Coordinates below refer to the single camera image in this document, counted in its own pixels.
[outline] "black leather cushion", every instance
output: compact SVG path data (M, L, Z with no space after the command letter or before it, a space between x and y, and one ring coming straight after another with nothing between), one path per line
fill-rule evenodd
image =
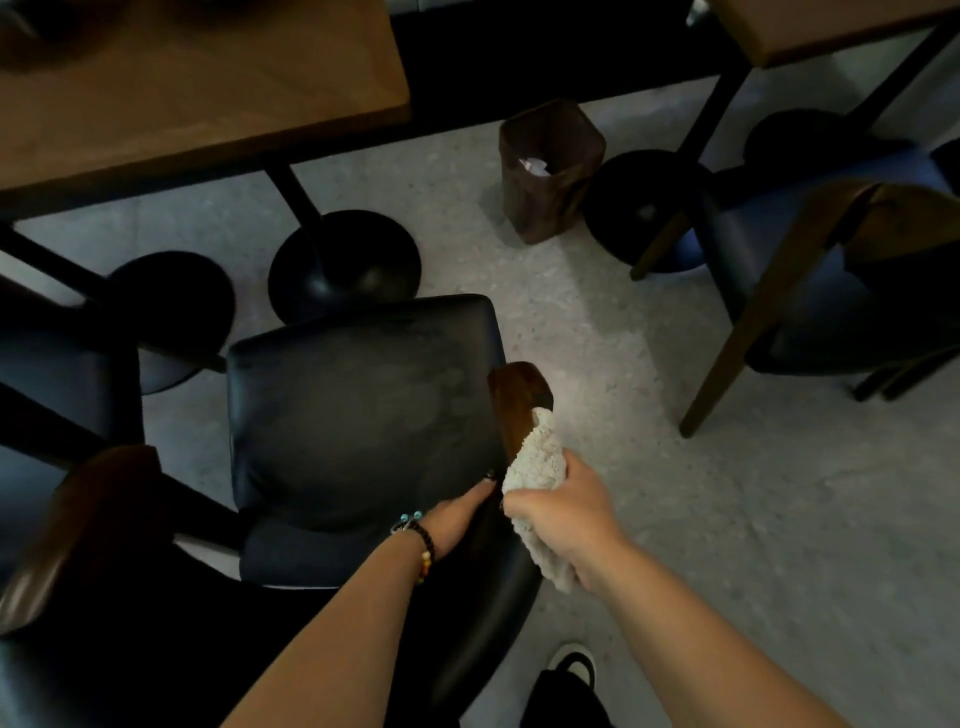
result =
M753 295L806 194L840 177L912 182L950 192L930 159L907 149L768 192L733 209L721 210L706 197L689 212L733 321ZM843 251L836 248L798 290L782 325L751 349L747 363L773 374L844 374L910 361L957 343L951 331L908 315L872 293L844 270Z
M228 356L233 488L256 516L241 573L340 585L401 513L463 493L505 454L482 296L420 299L271 331ZM456 717L526 619L540 573L491 498L417 589L390 721Z
M332 595L234 581L177 546L121 564L0 640L0 725L217 728Z
M109 341L89 311L5 279L0 382L113 444L143 442L136 346ZM0 590L62 478L63 471L0 446Z

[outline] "table top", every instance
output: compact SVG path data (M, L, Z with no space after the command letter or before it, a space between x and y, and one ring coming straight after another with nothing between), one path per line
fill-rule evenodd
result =
M0 36L0 211L124 197L149 178L409 118L383 0L212 7L127 0L58 58Z
M759 68L906 33L960 11L960 0L708 1Z

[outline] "hand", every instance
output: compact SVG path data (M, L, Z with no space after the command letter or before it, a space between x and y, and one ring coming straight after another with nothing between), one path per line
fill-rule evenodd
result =
M453 500L441 500L433 510L420 519L420 525L433 539L437 561L444 558L460 543L464 534L467 533L467 526L476 509L493 492L495 485L496 483L492 480L485 478L462 496Z
M520 489L503 497L510 518L529 521L545 544L573 564L591 589L592 565L606 546L625 542L607 488L600 476L570 450L564 450L566 480L555 490Z

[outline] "gray floor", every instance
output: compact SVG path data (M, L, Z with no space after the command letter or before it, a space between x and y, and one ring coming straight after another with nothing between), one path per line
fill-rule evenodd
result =
M858 98L829 63L784 73L748 82L711 143L711 166L733 163L771 110ZM588 110L612 154L675 148L710 84ZM422 252L423 296L492 298L508 357L540 366L565 443L604 476L630 534L774 659L857 725L960 724L960 368L893 404L856 404L844 381L747 373L683 441L676 423L730 330L705 271L633 284L582 225L520 244L499 211L495 125L297 171L323 209L366 207L406 226ZM294 227L255 174L21 229L103 272L156 250L211 256L236 286L236 340L278 326L266 274ZM0 270L70 300L9 260ZM223 379L197 376L145 407L165 469L229 502ZM464 725L516 725L538 671L568 640L597 655L618 726L667 725L602 607L550 587Z

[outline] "wooden armrest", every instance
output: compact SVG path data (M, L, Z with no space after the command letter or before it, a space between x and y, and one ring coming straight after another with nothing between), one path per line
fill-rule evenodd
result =
M523 441L536 426L534 407L553 409L553 393L546 379L529 361L494 369L487 375L493 412L500 427L507 463L514 462Z
M0 635L36 621L54 600L76 596L104 574L173 540L154 448L106 449L57 487L40 533L3 595Z

